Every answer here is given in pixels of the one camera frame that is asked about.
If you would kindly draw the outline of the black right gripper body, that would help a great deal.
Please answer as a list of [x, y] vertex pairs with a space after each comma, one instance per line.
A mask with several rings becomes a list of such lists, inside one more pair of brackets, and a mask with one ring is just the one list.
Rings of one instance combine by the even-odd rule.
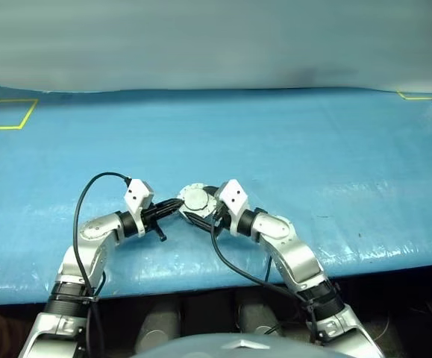
[[220, 204], [212, 217], [211, 236], [218, 237], [223, 230], [230, 229], [231, 215], [226, 204]]

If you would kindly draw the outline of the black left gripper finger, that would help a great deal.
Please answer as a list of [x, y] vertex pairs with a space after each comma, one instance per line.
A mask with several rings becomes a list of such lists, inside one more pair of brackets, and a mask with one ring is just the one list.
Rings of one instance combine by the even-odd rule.
[[179, 206], [164, 206], [157, 209], [155, 219], [161, 220], [179, 210]]
[[159, 211], [175, 211], [178, 210], [183, 205], [182, 200], [165, 200], [158, 202], [154, 205], [156, 210]]

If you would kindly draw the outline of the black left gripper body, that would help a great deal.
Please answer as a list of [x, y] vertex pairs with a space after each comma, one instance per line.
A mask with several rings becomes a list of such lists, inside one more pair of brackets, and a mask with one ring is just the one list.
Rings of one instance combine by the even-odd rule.
[[149, 208], [144, 209], [141, 215], [146, 233], [154, 231], [161, 242], [166, 241], [166, 234], [157, 221], [163, 217], [164, 207], [164, 204], [150, 204]]

